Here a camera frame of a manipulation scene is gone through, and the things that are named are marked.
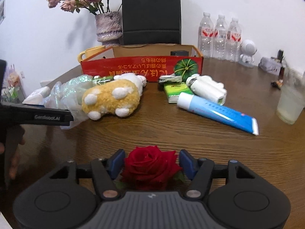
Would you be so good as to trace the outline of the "person left hand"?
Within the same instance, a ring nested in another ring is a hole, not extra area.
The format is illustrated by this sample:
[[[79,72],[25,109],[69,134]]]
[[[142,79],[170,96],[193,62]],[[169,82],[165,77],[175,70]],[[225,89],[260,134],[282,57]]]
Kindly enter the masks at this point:
[[[8,185],[10,181],[9,169],[11,159],[17,146],[22,141],[24,129],[20,125],[1,126],[1,143],[4,145],[4,153],[1,154],[1,184]]]

